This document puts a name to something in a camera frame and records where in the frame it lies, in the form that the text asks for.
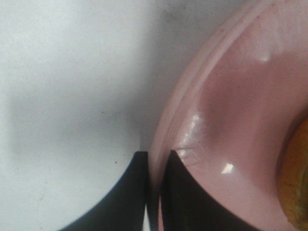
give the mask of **white table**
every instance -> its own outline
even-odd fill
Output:
[[[244,1],[0,0],[0,229],[56,230],[104,197]]]

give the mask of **black plastic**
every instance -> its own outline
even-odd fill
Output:
[[[62,231],[142,231],[148,185],[148,154],[136,152],[114,188]]]
[[[259,231],[207,194],[175,151],[167,164],[161,202],[165,231]]]

